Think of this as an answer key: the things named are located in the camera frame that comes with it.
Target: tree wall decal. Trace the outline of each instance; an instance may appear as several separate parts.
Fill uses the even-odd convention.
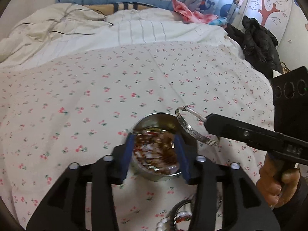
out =
[[[286,12],[286,10],[282,11],[280,9],[277,9],[276,6],[284,5],[284,3],[286,3],[287,1],[288,0],[283,0],[283,1],[278,0],[272,3],[271,0],[260,0],[260,1],[253,0],[251,1],[253,5],[249,6],[248,8],[251,10],[256,10],[262,15],[262,22],[261,22],[262,26],[265,26],[265,23],[268,19],[271,19],[275,24],[277,24],[277,23],[282,23],[280,21],[280,18],[278,18],[277,16],[276,17],[271,16],[271,14],[283,12],[282,15],[286,17],[287,15],[284,13]]]

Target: white comforter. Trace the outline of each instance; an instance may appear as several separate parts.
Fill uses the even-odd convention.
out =
[[[222,44],[235,55],[241,53],[241,48],[227,37],[223,28],[183,24],[177,13],[165,9],[118,11],[106,18],[113,26],[103,19],[104,16],[77,4],[57,3],[40,9],[20,21],[9,38],[0,41],[0,68],[29,69],[68,54],[158,41]]]

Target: human hand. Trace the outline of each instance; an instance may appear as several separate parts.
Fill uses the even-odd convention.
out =
[[[285,184],[281,197],[281,184],[274,179],[277,173],[275,163],[267,154],[264,166],[260,169],[260,179],[257,181],[257,188],[265,198],[269,206],[279,208],[289,202],[296,192],[300,173],[297,168],[288,169],[283,172],[281,181]]]

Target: metal bowl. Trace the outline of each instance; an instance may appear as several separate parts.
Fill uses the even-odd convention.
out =
[[[177,118],[168,113],[153,113],[142,118],[134,126],[132,133],[138,135],[142,133],[145,129],[159,129],[163,131],[168,131],[170,133],[176,134],[180,133],[184,139],[184,142],[190,146],[197,149],[197,141],[193,139],[179,124]],[[159,173],[154,173],[145,167],[141,166],[136,157],[133,155],[131,160],[131,165],[134,170],[151,181],[164,181],[170,180],[171,178],[178,176],[181,172],[172,175],[163,175]]]

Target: black device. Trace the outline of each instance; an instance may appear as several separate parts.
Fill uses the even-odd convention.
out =
[[[212,135],[244,142],[279,160],[308,165],[308,142],[221,115],[206,118],[204,126]]]
[[[92,182],[92,230],[118,231],[111,185],[123,183],[134,140],[135,136],[130,133],[125,144],[116,146],[111,155],[94,164],[71,163],[33,213],[27,231],[87,231],[87,182]],[[280,230],[273,212],[237,163],[226,167],[205,157],[200,160],[197,148],[187,145],[181,134],[176,135],[174,146],[183,177],[188,184],[198,185],[189,230],[215,230],[217,182],[223,185],[223,230]]]
[[[275,132],[308,142],[308,70],[305,67],[272,81]]]

